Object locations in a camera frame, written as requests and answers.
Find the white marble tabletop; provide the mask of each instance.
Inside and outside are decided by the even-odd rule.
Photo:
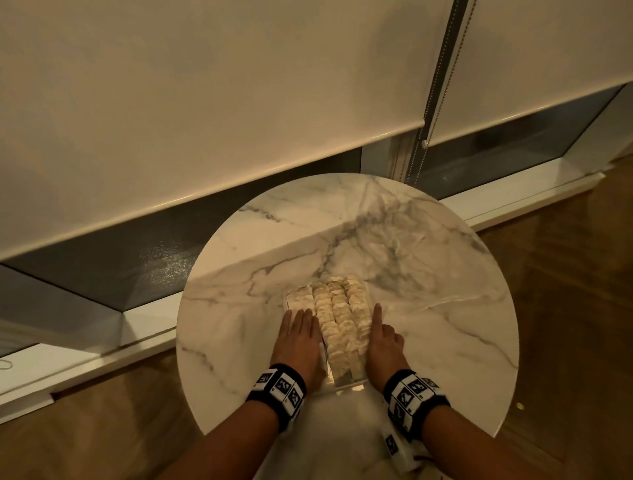
[[[180,303],[177,355],[201,430],[230,415],[268,367],[285,293],[337,274],[367,281],[384,322],[404,336],[411,368],[495,434],[518,367],[517,320],[497,263],[476,233],[436,200],[358,174],[316,175],[259,195],[198,257]],[[389,466],[379,425],[385,421],[385,406],[369,385],[314,396],[260,477],[383,478]]]

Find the forearm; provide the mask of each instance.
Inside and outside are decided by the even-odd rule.
[[[455,480],[546,478],[450,407],[431,410],[422,441],[440,470]]]
[[[253,478],[277,438],[277,414],[247,401],[174,463],[160,480]]]

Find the finger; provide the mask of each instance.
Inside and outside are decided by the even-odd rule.
[[[290,320],[292,320],[292,310],[286,310],[283,318],[281,319],[281,325],[279,326],[280,337],[288,335],[288,330],[290,330]]]
[[[393,338],[396,336],[396,331],[391,325],[383,325],[382,336],[385,338]]]
[[[297,315],[294,317],[294,322],[292,323],[292,327],[290,327],[290,334],[298,335],[301,331],[301,320],[303,319],[303,310],[299,310]]]
[[[303,312],[303,320],[301,321],[301,335],[310,336],[310,330],[312,329],[312,310],[307,309]]]
[[[396,343],[400,347],[400,350],[404,348],[404,337],[399,333],[396,333]]]
[[[321,325],[318,322],[317,317],[312,317],[312,326],[310,327],[310,338],[317,341],[321,340]]]
[[[382,337],[382,307],[377,303],[373,308],[372,315],[372,338]]]

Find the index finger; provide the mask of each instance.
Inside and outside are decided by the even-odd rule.
[[[372,315],[372,338],[382,337],[382,306],[377,303]]]
[[[290,320],[292,319],[292,310],[286,310],[284,316],[281,319],[281,325],[279,326],[279,336],[288,335],[290,330]]]

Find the left hand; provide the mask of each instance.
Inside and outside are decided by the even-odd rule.
[[[299,310],[292,327],[291,320],[292,310],[288,310],[281,320],[270,365],[285,363],[295,369],[306,383],[309,395],[319,389],[326,375],[319,350],[321,328],[310,309]]]

